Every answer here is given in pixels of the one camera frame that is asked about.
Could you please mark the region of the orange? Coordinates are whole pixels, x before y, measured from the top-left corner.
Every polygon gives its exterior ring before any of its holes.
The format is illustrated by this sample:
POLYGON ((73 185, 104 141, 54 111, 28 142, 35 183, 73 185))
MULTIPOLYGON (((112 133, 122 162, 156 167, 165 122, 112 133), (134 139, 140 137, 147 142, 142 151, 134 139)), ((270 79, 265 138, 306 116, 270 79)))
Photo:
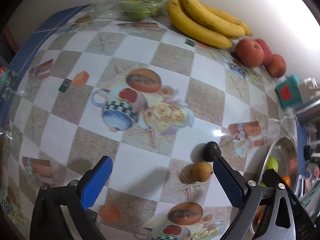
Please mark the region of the orange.
POLYGON ((291 179, 289 176, 283 176, 282 180, 285 182, 287 186, 291 186, 291 179))

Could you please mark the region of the bag of green fruits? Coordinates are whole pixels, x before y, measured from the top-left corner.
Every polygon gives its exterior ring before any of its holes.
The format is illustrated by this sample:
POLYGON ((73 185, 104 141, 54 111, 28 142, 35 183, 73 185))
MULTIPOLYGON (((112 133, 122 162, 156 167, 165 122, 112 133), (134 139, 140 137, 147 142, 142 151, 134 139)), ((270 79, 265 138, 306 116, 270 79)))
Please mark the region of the bag of green fruits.
POLYGON ((160 14, 168 0, 102 0, 93 5, 105 20, 144 21, 160 14))

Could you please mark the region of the stainless steel bowl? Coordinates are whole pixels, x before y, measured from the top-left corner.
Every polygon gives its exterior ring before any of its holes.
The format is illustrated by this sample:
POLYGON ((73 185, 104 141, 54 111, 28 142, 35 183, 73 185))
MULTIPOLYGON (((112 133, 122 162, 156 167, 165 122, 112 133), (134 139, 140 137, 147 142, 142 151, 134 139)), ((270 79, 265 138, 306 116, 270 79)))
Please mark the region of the stainless steel bowl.
POLYGON ((283 176, 289 176, 291 179, 291 186, 289 188, 295 191, 297 176, 298 176, 298 159, 295 142, 288 135, 281 135, 278 137, 268 149, 266 157, 259 166, 259 176, 257 183, 263 181, 263 174, 265 173, 265 167, 269 157, 274 157, 278 161, 277 174, 282 178, 283 176))

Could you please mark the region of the patterned tablecloth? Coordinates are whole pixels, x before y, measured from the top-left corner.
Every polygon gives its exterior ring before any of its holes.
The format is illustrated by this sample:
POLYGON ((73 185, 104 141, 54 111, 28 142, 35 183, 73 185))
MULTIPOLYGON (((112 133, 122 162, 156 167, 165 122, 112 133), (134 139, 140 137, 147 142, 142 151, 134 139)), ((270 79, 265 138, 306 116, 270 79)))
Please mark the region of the patterned tablecloth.
POLYGON ((237 210, 215 174, 190 176, 202 150, 216 142, 233 169, 258 180, 272 144, 296 149, 294 113, 274 91, 279 80, 164 19, 62 11, 1 69, 7 74, 1 208, 22 239, 40 187, 79 181, 105 155, 113 171, 87 212, 106 239, 220 239, 237 210))

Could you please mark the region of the stainless steel kettle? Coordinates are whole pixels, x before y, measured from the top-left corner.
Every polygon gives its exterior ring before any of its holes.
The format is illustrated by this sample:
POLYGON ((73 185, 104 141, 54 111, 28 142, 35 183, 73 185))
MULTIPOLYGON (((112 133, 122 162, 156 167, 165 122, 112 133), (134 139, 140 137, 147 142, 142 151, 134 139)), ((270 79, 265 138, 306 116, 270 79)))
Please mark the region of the stainless steel kettle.
POLYGON ((314 98, 295 107, 296 116, 301 125, 319 122, 320 99, 314 98))

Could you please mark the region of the teal box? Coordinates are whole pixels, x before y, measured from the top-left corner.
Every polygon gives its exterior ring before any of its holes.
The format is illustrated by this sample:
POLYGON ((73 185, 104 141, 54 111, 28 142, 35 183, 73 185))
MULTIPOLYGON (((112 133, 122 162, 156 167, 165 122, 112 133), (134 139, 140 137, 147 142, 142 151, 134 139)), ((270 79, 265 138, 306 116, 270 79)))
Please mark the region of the teal box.
POLYGON ((298 89, 299 83, 300 79, 295 75, 291 75, 275 88, 282 109, 293 107, 303 102, 298 89))

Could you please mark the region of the red apple far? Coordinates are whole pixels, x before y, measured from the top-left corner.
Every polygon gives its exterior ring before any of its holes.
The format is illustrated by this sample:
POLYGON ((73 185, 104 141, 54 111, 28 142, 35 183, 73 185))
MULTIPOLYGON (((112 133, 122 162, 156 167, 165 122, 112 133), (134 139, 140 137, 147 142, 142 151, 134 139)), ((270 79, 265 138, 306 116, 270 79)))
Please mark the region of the red apple far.
POLYGON ((281 55, 273 54, 270 63, 265 68, 273 78, 280 78, 286 72, 286 62, 281 55))

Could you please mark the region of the plastic bag of snacks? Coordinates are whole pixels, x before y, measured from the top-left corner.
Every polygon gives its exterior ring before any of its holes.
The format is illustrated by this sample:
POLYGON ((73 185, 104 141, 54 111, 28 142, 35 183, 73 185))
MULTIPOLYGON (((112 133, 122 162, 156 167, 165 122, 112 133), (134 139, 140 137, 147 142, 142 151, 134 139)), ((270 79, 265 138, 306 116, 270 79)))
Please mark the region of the plastic bag of snacks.
POLYGON ((19 74, 7 67, 1 67, 0 102, 7 101, 15 93, 15 84, 19 74))

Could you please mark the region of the red apple near bananas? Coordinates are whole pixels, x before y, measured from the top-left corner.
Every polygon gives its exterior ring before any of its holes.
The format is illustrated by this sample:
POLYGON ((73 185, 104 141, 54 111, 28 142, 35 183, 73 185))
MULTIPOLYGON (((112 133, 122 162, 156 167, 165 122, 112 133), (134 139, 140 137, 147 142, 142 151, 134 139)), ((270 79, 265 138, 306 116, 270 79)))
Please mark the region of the red apple near bananas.
POLYGON ((235 53, 242 64, 248 68, 261 65, 264 60, 264 51, 254 40, 241 40, 235 48, 235 53))

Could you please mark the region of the red apple middle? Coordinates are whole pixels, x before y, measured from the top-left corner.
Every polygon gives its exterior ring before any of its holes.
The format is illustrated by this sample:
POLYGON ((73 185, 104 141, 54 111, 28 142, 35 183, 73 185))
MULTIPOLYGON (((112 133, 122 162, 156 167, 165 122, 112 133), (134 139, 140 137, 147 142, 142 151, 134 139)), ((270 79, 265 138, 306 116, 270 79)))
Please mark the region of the red apple middle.
POLYGON ((273 58, 273 53, 270 50, 267 43, 262 39, 256 39, 255 42, 257 42, 257 44, 259 44, 261 46, 261 48, 264 52, 264 59, 263 59, 262 65, 266 66, 266 65, 270 64, 272 61, 272 58, 273 58))

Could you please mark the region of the banana bunch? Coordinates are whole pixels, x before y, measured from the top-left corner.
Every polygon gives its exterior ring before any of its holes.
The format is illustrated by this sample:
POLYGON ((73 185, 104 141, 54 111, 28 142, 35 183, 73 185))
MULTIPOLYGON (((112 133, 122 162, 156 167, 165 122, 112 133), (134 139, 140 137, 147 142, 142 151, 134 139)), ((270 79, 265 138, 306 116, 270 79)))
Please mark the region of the banana bunch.
POLYGON ((167 13, 179 31, 218 49, 232 48, 232 39, 252 36, 247 24, 224 11, 203 5, 199 0, 170 0, 167 13))

